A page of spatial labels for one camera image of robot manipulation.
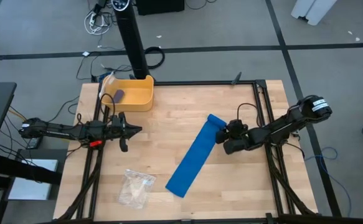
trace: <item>plastic bag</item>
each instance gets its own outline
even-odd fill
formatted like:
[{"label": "plastic bag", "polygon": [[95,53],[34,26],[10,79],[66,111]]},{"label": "plastic bag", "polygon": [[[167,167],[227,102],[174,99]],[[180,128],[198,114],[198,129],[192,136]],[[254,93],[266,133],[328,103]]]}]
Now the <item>plastic bag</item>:
[{"label": "plastic bag", "polygon": [[119,203],[135,209],[142,209],[155,179],[156,177],[151,175],[127,169],[123,179],[123,187],[119,194]]}]

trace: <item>blue resistance band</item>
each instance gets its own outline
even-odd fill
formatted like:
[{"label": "blue resistance band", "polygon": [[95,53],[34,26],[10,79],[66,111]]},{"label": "blue resistance band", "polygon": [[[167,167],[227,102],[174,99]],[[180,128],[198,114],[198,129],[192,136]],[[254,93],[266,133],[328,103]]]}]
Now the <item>blue resistance band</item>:
[{"label": "blue resistance band", "polygon": [[227,125],[226,122],[212,114],[207,117],[206,123],[166,185],[170,192],[179,197],[186,195],[213,149],[216,132],[223,129],[225,125]]}]

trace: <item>yellow plastic container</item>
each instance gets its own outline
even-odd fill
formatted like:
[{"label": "yellow plastic container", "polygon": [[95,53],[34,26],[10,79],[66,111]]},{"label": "yellow plastic container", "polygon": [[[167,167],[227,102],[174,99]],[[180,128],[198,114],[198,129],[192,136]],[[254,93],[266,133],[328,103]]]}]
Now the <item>yellow plastic container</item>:
[{"label": "yellow plastic container", "polygon": [[[120,80],[113,75],[103,80],[104,93],[115,95],[117,90],[123,90],[125,95],[115,104],[116,111],[149,111],[153,105],[154,79],[147,75],[144,80]],[[113,110],[109,96],[104,96],[102,103]]]}]

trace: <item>wooden table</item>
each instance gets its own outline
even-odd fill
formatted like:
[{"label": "wooden table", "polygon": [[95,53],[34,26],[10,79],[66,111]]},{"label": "wooden table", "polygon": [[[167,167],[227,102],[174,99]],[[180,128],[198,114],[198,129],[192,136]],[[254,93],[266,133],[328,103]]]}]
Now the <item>wooden table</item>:
[{"label": "wooden table", "polygon": [[[266,82],[277,119],[289,107],[283,84],[280,80]],[[98,84],[82,86],[77,112],[82,114],[83,121],[93,118],[97,92]],[[261,101],[266,111],[264,99]],[[184,198],[165,189],[208,114],[228,122],[236,118],[237,106],[244,102],[255,104],[251,85],[154,87],[154,106],[150,111],[126,113],[130,124],[143,127],[128,141],[129,151],[121,152],[118,141],[106,143],[94,220],[258,218],[268,212],[276,217],[264,148],[226,155],[222,145],[215,145]],[[251,128],[257,126],[256,117],[255,108],[241,107],[240,118]],[[299,146],[297,139],[291,138],[290,143]],[[77,142],[72,142],[69,149],[77,146]],[[301,152],[288,145],[283,146],[283,152],[291,187],[308,208],[316,212]],[[86,149],[81,149],[66,161],[54,218],[66,211],[80,190],[86,153]],[[148,202],[141,210],[118,203],[126,169],[156,177]],[[280,190],[283,208],[287,211],[282,187]],[[87,195],[85,215],[89,204],[90,195]]]}]

